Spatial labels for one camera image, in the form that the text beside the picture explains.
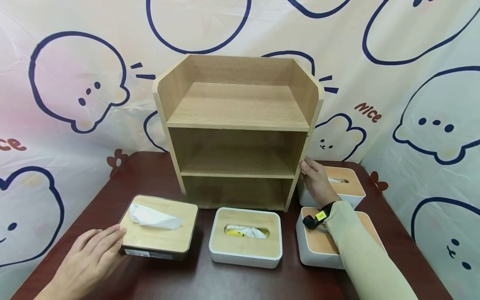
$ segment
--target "dark wooden table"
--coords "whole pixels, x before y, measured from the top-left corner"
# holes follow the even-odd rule
[[[365,169],[349,162],[323,163],[356,171],[367,194],[357,210],[370,216],[388,255],[419,299],[451,299]],[[75,239],[91,228],[106,228],[118,223],[137,194],[182,198],[169,154],[132,154],[13,299],[32,299],[52,279]],[[307,267],[300,263],[295,234],[299,213],[297,199],[292,200],[288,213],[279,213],[283,258],[276,269],[214,263],[208,241],[215,210],[200,210],[185,261],[129,257],[88,299],[357,299],[345,271]]]

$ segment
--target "tissue opening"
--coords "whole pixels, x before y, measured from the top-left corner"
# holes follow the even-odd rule
[[[346,179],[331,178],[331,177],[328,178],[328,181],[330,181],[330,182],[339,182],[339,183],[349,183],[349,181],[346,180]]]
[[[267,228],[262,227],[249,227],[227,224],[223,228],[223,231],[226,235],[254,239],[266,239],[270,236],[270,231]]]

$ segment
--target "human hand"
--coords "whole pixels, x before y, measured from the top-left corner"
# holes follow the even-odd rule
[[[341,200],[330,185],[325,168],[321,164],[310,157],[305,157],[300,167],[307,190],[321,207],[333,201]]]
[[[117,224],[79,236],[52,281],[35,300],[77,300],[86,296],[123,260],[119,251],[126,231]]]

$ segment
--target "navy outline drawing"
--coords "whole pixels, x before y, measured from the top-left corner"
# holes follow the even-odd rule
[[[150,25],[150,28],[152,29],[152,32],[158,38],[158,40],[160,42],[162,42],[162,44],[164,44],[168,48],[172,49],[173,51],[176,51],[176,52],[182,53],[182,54],[189,54],[189,53],[191,53],[191,54],[208,54],[208,53],[215,52],[215,51],[225,47],[226,45],[228,45],[228,43],[230,43],[242,30],[243,26],[247,22],[249,14],[250,14],[250,8],[252,7],[252,0],[246,0],[247,5],[246,5],[246,8],[245,8],[245,14],[243,15],[243,18],[242,18],[242,21],[240,22],[240,25],[233,32],[233,34],[230,37],[228,37],[225,41],[221,42],[220,44],[218,44],[218,45],[216,45],[212,48],[205,49],[205,50],[184,50],[184,49],[177,48],[174,45],[170,44],[164,38],[162,38],[160,33],[158,33],[157,29],[155,28],[155,24],[153,22],[153,19],[152,19],[151,2],[152,2],[151,0],[146,0],[147,19],[148,19],[148,24]]]
[[[163,152],[166,152],[168,153],[167,150],[165,150],[164,148],[160,147],[159,145],[157,145],[153,139],[150,137],[150,135],[148,134],[148,131],[147,131],[147,124],[148,124],[148,121],[153,118],[154,115],[157,115],[158,114],[158,110],[152,112],[151,114],[149,114],[146,118],[145,118],[145,121],[144,121],[144,132],[145,132],[145,135],[147,136],[147,139],[153,144],[153,146],[157,147],[158,149],[162,150]]]
[[[125,92],[126,92],[126,96],[125,96],[125,100],[120,102],[120,103],[110,103],[107,107],[107,109],[105,110],[105,112],[103,113],[102,117],[97,120],[93,127],[87,131],[81,131],[77,128],[77,125],[76,125],[76,120],[71,120],[71,119],[68,119],[68,118],[65,118],[65,117],[62,117],[62,116],[59,116],[57,115],[56,113],[54,113],[53,111],[51,111],[50,109],[48,109],[45,104],[43,104],[43,101],[42,101],[42,98],[40,97],[40,93],[38,92],[38,89],[36,87],[36,84],[35,84],[35,66],[36,66],[36,59],[38,58],[38,55],[40,54],[41,50],[51,41],[57,39],[57,38],[61,38],[61,37],[65,37],[65,36],[82,36],[82,37],[87,37],[87,38],[90,38],[90,39],[93,39],[97,42],[100,42],[102,43],[103,45],[107,46],[110,50],[113,51],[113,53],[115,53],[115,55],[117,55],[119,61],[120,61],[120,64],[121,64],[121,68],[122,68],[122,78],[121,78],[121,82],[120,82],[120,88],[123,89]],[[94,36],[94,35],[91,35],[89,33],[85,33],[85,32],[79,32],[79,31],[63,31],[63,32],[58,32],[58,33],[55,33],[55,34],[52,34],[52,35],[49,35],[47,36],[46,38],[44,38],[40,43],[38,43],[38,45],[35,47],[33,53],[32,53],[32,56],[30,57],[30,66],[28,68],[28,78],[30,79],[30,85],[32,87],[32,91],[33,91],[33,95],[34,95],[34,98],[35,98],[35,102],[36,104],[38,105],[38,107],[43,111],[45,112],[47,115],[57,119],[57,120],[60,120],[60,121],[63,121],[63,122],[67,122],[67,123],[70,123],[71,127],[72,127],[72,130],[76,133],[90,133],[92,131],[94,131],[96,129],[96,127],[98,126],[98,124],[100,124],[103,119],[105,118],[105,116],[107,115],[108,111],[110,110],[110,108],[112,106],[122,106],[124,105],[125,103],[127,103],[127,101],[130,99],[130,91],[125,87],[125,80],[127,78],[127,68],[125,66],[125,62],[123,61],[123,58],[122,56],[120,55],[120,53],[110,44],[108,43],[107,41],[97,37],[97,36]]]
[[[339,116],[347,119],[347,121],[348,121],[348,127],[347,127],[347,130],[346,130],[345,132],[349,132],[349,131],[351,131],[351,130],[358,130],[358,131],[360,131],[360,132],[363,134],[363,138],[362,138],[362,140],[360,141],[360,143],[356,144],[355,147],[353,148],[352,152],[350,152],[350,154],[349,154],[347,157],[345,157],[344,159],[342,159],[342,161],[346,161],[347,159],[350,158],[350,156],[352,156],[352,155],[355,153],[355,151],[357,151],[358,147],[360,147],[360,145],[362,145],[363,142],[367,139],[367,132],[365,131],[365,129],[363,129],[362,127],[352,126],[352,119],[351,119],[348,115],[346,115],[346,114],[344,114],[344,113],[342,113],[342,112],[341,112],[341,113],[337,113],[336,115],[330,117],[327,121],[322,122],[322,123],[316,125],[316,126],[315,126],[315,129],[317,129],[317,128],[320,127],[320,126],[323,126],[323,125],[327,124],[327,123],[330,122],[333,118],[339,117]]]
[[[350,0],[345,0],[343,1],[342,4],[338,5],[337,7],[335,7],[334,9],[328,12],[312,12],[306,9],[305,6],[301,5],[297,0],[287,0],[287,1],[290,2],[290,4],[293,5],[296,9],[298,9],[301,13],[313,19],[321,19],[321,18],[329,17],[332,14],[344,8],[345,5],[347,5],[350,2]]]
[[[51,193],[55,197],[55,200],[57,201],[57,204],[58,204],[59,209],[60,209],[59,224],[57,226],[57,229],[55,230],[55,233],[53,234],[52,239],[50,240],[50,242],[48,242],[48,245],[45,247],[45,249],[43,249],[39,254],[37,254],[37,255],[35,255],[31,258],[24,259],[22,261],[8,263],[8,264],[0,264],[0,268],[5,267],[5,266],[9,266],[9,265],[13,265],[13,264],[26,263],[26,262],[32,261],[32,260],[37,259],[37,258],[41,257],[42,255],[44,255],[48,251],[48,249],[50,249],[50,247],[52,246],[53,242],[55,241],[55,239],[58,236],[58,233],[60,232],[61,226],[63,225],[63,219],[65,217],[65,207],[63,206],[63,202],[62,202],[62,199],[60,197],[60,193],[57,191],[57,188],[55,188],[55,180],[54,180],[52,174],[49,171],[47,171],[46,169],[41,168],[41,167],[36,167],[36,166],[28,166],[28,167],[20,168],[20,169],[16,170],[15,172],[13,172],[12,174],[10,174],[10,176],[7,177],[6,180],[3,180],[3,179],[0,178],[0,190],[6,191],[8,189],[8,187],[10,186],[10,184],[13,182],[13,180],[15,180],[15,178],[17,176],[19,176],[20,174],[26,173],[26,172],[42,173],[48,179],[48,181],[49,181],[49,188],[48,189],[51,191]]]
[[[422,201],[420,201],[417,207],[415,207],[415,210],[413,211],[413,214],[412,214],[412,220],[410,221],[410,231],[411,231],[412,239],[414,242],[417,242],[415,240],[415,219],[421,207],[430,202],[442,202],[442,203],[460,206],[480,216],[480,209],[474,207],[473,205],[467,204],[465,202],[461,202],[459,200],[444,198],[444,197],[431,197],[431,198],[423,199]]]
[[[400,143],[400,144],[408,144],[410,147],[412,147],[413,149],[415,149],[416,151],[420,152],[420,153],[423,153],[423,154],[427,154],[427,155],[431,155],[435,158],[435,161],[437,163],[439,163],[440,165],[444,165],[444,166],[448,166],[448,165],[453,165],[453,164],[456,164],[458,162],[460,162],[466,155],[467,153],[467,149],[469,148],[472,148],[472,147],[475,147],[475,146],[478,146],[480,145],[480,139],[476,140],[476,141],[473,141],[469,144],[466,144],[466,145],[463,145],[461,148],[460,148],[460,153],[458,154],[458,156],[452,160],[448,160],[448,161],[443,161],[441,160],[438,155],[437,155],[437,152],[435,151],[428,151],[428,150],[424,150],[424,149],[421,149],[420,147],[417,147],[416,145],[414,145],[412,142],[410,142],[410,140],[399,140],[397,137],[396,137],[396,131],[398,130],[398,128],[400,128],[400,126],[402,126],[403,124],[403,117],[405,115],[405,112],[407,111],[407,108],[408,106],[410,105],[411,101],[413,100],[413,98],[415,97],[415,95],[428,83],[430,82],[432,79],[436,78],[436,77],[439,77],[439,76],[442,76],[442,75],[447,75],[447,74],[451,74],[451,73],[455,73],[455,72],[463,72],[463,71],[480,71],[480,66],[465,66],[465,67],[458,67],[458,68],[453,68],[453,69],[448,69],[448,70],[444,70],[444,71],[441,71],[441,72],[438,72],[437,74],[435,74],[434,76],[432,76],[431,78],[429,78],[427,81],[425,81],[419,88],[418,90],[415,91],[415,93],[413,94],[413,96],[410,98],[410,100],[408,101],[407,103],[407,106],[405,106],[405,109],[403,110],[403,113],[402,113],[402,116],[400,118],[400,123],[397,125],[397,127],[395,128],[395,130],[393,131],[393,134],[392,134],[392,137],[393,139],[395,140],[395,142],[397,143]]]
[[[471,19],[467,22],[467,24],[465,24],[465,26],[463,26],[457,33],[455,33],[454,35],[452,35],[451,37],[448,37],[446,38],[445,40],[441,41],[440,43],[436,44],[436,45],[433,45],[432,47],[426,49],[425,51],[423,51],[421,54],[419,54],[418,56],[416,57],[413,57],[411,59],[408,59],[408,60],[398,60],[398,61],[395,61],[395,60],[392,60],[392,61],[386,61],[386,60],[378,60],[376,59],[371,53],[370,51],[368,50],[368,47],[367,47],[367,37],[368,37],[368,33],[370,32],[370,29],[373,25],[373,22],[375,21],[376,17],[378,16],[378,14],[380,13],[380,11],[382,10],[382,8],[389,2],[390,0],[383,0],[381,1],[380,3],[380,6],[377,8],[377,10],[373,13],[373,16],[370,18],[370,20],[368,21],[368,24],[367,24],[367,27],[365,29],[365,32],[363,34],[363,39],[362,39],[362,48],[363,48],[363,53],[365,54],[365,56],[373,63],[375,64],[379,64],[379,65],[385,65],[385,66],[395,66],[395,65],[403,65],[403,64],[407,64],[407,63],[411,63],[411,62],[414,62],[416,60],[418,60],[419,58],[421,58],[422,56],[424,56],[425,54],[429,53],[429,52],[432,52],[434,51],[435,49],[437,48],[440,48],[441,46],[444,46],[448,43],[450,43],[451,41],[453,41],[457,36],[459,36],[464,30],[465,28],[470,25],[470,23],[473,21],[473,19],[475,19],[475,17],[477,16],[477,14],[480,12],[480,8],[475,12],[475,14],[473,15],[473,17],[471,17]]]
[[[310,62],[312,75],[315,76],[315,61],[313,60],[313,57],[311,57],[310,55],[308,55],[305,52],[301,52],[301,51],[297,51],[297,50],[283,50],[283,51],[270,52],[270,53],[262,55],[262,57],[274,57],[274,56],[280,56],[280,55],[298,55],[298,56],[301,56],[301,57],[305,58],[306,60],[308,60]],[[329,75],[329,76],[325,76],[325,77],[320,78],[318,81],[323,82],[323,81],[329,81],[329,80],[332,80],[332,79],[333,79],[333,76]],[[338,93],[338,90],[339,90],[338,87],[325,87],[324,86],[324,91],[326,91],[327,93],[336,94],[336,93]]]

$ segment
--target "fabric backdrop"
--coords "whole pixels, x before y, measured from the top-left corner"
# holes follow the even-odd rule
[[[456,299],[480,294],[480,0],[0,0],[0,299],[129,154],[186,53],[287,56],[325,87],[309,155],[362,161]]]

